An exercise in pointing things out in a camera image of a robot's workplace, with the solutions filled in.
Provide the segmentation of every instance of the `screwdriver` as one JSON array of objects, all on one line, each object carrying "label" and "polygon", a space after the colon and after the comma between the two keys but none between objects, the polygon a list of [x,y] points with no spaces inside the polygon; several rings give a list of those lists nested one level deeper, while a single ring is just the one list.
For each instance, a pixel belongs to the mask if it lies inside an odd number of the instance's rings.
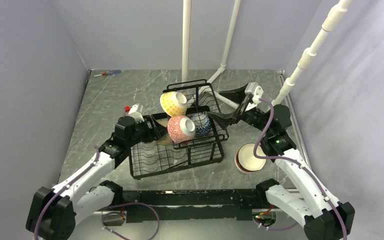
[{"label": "screwdriver", "polygon": [[104,73],[102,73],[102,74],[95,75],[94,77],[98,77],[98,76],[107,76],[107,75],[115,75],[115,74],[120,74],[120,73],[122,73],[121,70],[112,70],[112,71],[104,72]]}]

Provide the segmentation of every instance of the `yellow patterned bowl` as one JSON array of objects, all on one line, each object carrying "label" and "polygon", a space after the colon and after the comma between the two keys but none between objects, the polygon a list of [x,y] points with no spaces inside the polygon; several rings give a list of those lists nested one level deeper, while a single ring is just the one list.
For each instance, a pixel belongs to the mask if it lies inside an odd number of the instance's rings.
[{"label": "yellow patterned bowl", "polygon": [[159,98],[162,109],[170,117],[185,115],[188,108],[185,95],[177,91],[163,93]]}]

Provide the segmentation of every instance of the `white pvc pipe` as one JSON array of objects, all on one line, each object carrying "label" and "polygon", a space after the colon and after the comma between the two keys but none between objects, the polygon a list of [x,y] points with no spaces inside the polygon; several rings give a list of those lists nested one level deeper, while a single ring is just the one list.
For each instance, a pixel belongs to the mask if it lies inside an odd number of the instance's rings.
[{"label": "white pvc pipe", "polygon": [[325,41],[328,34],[335,29],[344,14],[347,12],[347,7],[350,5],[351,1],[352,0],[340,0],[338,4],[332,7],[321,25],[320,32],[315,37],[311,46],[304,50],[301,59],[298,61],[297,67],[290,77],[285,80],[282,88],[280,89],[279,95],[277,95],[276,99],[272,101],[273,105],[280,104],[289,92],[291,92],[298,77],[310,65],[314,57],[316,57],[317,51]]},{"label": "white pvc pipe", "polygon": [[232,17],[230,19],[229,31],[227,32],[226,44],[224,46],[223,58],[221,59],[221,67],[226,68],[226,62],[228,60],[229,49],[231,47],[233,30],[235,29],[236,18],[238,17],[239,5],[241,0],[235,0],[233,5]]},{"label": "white pvc pipe", "polygon": [[[226,70],[226,62],[228,60],[228,55],[229,55],[229,50],[231,47],[231,42],[232,42],[232,37],[233,37],[233,32],[235,29],[236,25],[236,19],[238,18],[238,12],[239,12],[239,6],[241,5],[241,0],[235,0],[234,5],[233,5],[233,11],[232,11],[232,16],[230,18],[230,24],[229,24],[229,30],[227,32],[227,38],[226,38],[226,44],[224,45],[224,52],[223,52],[223,57],[221,59],[221,64],[220,67],[217,69],[217,71],[207,80],[207,83],[212,83],[216,78],[220,76],[225,70]],[[198,95],[200,95],[202,92],[207,92],[208,87],[201,87],[198,91]],[[236,104],[233,101],[230,101],[229,99],[221,96],[220,94],[216,93],[215,97],[221,100],[222,102],[226,103],[227,105],[231,106],[232,108],[237,108],[238,104]],[[195,101],[195,95],[193,95],[192,99],[189,99],[188,106],[193,104]]]},{"label": "white pvc pipe", "polygon": [[183,34],[181,51],[181,81],[188,81],[189,70],[189,36],[191,32],[192,0],[183,0]]}]

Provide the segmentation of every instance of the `dish rack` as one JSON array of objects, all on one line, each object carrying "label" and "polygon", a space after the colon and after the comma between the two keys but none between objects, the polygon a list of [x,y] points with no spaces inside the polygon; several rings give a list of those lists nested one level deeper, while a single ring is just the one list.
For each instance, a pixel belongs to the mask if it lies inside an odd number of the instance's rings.
[{"label": "dish rack", "polygon": [[[198,95],[200,88],[206,88],[206,91]],[[196,113],[221,112],[213,87],[205,79],[170,84],[162,92],[171,91],[182,93],[188,99],[185,115],[189,118]],[[170,119],[165,112],[152,114],[151,117],[163,125]],[[195,125],[199,125],[200,121],[194,121]],[[207,135],[197,135],[192,140],[168,146],[157,144],[155,141],[133,146],[129,153],[131,176],[141,179],[220,163],[225,156],[222,142],[229,139],[229,133],[211,118],[210,123],[211,129]]]}]

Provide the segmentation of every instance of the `bowl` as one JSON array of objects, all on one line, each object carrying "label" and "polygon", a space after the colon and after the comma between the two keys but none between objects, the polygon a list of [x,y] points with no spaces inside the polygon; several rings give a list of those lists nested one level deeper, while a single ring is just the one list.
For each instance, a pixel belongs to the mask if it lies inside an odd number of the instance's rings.
[{"label": "bowl", "polygon": [[185,95],[177,91],[165,92],[159,98],[162,110],[170,117],[185,115],[187,102]]},{"label": "bowl", "polygon": [[187,116],[174,116],[168,120],[168,135],[174,143],[179,144],[195,137],[195,124]]},{"label": "bowl", "polygon": [[[255,143],[247,143],[237,151],[237,154],[234,157],[234,163],[239,171],[251,174],[261,170],[266,164],[266,159],[259,159],[254,156],[254,146]],[[261,149],[261,146],[258,146],[257,148],[257,155],[266,156]]]},{"label": "bowl", "polygon": [[194,113],[190,119],[195,124],[196,135],[204,136],[210,133],[211,121],[210,117],[206,113]]}]

